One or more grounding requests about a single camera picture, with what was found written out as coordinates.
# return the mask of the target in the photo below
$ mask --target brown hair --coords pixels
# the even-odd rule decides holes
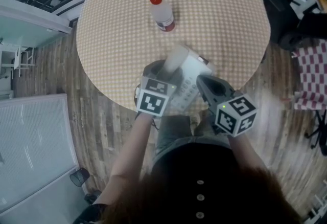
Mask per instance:
[[[246,168],[228,174],[223,183],[213,187],[219,190],[219,197],[214,205],[217,218],[211,223],[301,223],[272,173]],[[103,223],[183,223],[183,217],[178,216],[182,205],[174,203],[174,198],[164,176],[146,175],[108,206]]]

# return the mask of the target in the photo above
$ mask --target checkered tablecloth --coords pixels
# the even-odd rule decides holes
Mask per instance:
[[[325,109],[327,106],[327,41],[293,53],[300,65],[300,92],[295,92],[295,109]]]
[[[77,26],[77,50],[94,85],[135,109],[133,92],[146,65],[183,43],[211,61],[235,89],[257,70],[269,42],[262,0],[167,0],[176,27],[162,32],[149,0],[86,0]],[[205,109],[198,98],[190,112]]]

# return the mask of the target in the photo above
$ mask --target plastic bottle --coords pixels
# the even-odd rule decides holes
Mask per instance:
[[[172,31],[175,27],[172,7],[164,0],[150,0],[151,14],[158,27],[163,31]]]

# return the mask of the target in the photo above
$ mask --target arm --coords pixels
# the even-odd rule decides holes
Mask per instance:
[[[236,138],[228,137],[228,140],[240,167],[267,169],[264,162],[253,149],[246,135],[240,135]]]
[[[141,113],[135,120],[128,140],[116,159],[109,183],[94,204],[112,204],[123,189],[138,181],[147,147],[152,116]]]

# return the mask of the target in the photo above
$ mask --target bottle label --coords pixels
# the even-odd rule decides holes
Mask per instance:
[[[158,27],[163,31],[171,31],[175,27],[174,16],[172,15],[166,21],[156,21]]]

